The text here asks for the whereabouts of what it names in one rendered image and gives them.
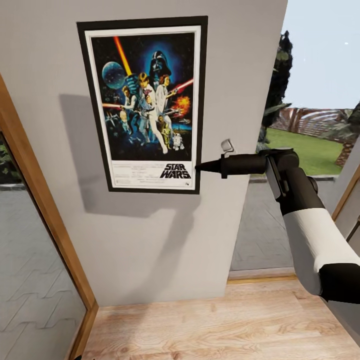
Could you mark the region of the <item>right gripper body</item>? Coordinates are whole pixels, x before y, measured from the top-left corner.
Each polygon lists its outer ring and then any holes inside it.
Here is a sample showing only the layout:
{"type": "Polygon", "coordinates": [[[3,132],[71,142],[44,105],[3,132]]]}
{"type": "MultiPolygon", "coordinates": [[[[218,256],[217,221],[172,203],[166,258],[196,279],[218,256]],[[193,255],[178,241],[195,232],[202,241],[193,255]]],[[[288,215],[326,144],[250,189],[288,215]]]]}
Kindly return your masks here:
{"type": "Polygon", "coordinates": [[[228,175],[257,175],[250,172],[250,154],[237,154],[224,157],[221,154],[221,178],[227,179],[228,175]]]}

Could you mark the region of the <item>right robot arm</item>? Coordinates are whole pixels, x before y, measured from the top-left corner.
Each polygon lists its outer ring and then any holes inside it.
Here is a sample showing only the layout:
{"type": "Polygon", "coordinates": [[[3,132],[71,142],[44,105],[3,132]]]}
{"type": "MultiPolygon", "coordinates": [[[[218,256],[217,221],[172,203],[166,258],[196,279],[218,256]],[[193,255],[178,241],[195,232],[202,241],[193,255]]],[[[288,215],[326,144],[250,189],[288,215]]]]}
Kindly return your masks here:
{"type": "Polygon", "coordinates": [[[266,173],[280,203],[294,269],[302,286],[321,296],[360,336],[360,258],[333,222],[318,196],[318,185],[299,167],[292,147],[237,154],[231,140],[221,143],[219,160],[196,165],[196,170],[228,175],[266,173]]]}

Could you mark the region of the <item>poster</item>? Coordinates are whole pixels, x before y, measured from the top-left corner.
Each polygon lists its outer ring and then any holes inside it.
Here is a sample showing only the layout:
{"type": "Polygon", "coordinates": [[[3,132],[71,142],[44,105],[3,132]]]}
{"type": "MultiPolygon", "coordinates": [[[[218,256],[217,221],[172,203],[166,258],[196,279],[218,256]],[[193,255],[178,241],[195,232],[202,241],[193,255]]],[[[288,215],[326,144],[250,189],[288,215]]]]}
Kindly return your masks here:
{"type": "Polygon", "coordinates": [[[108,191],[199,195],[208,15],[76,25],[108,191]]]}

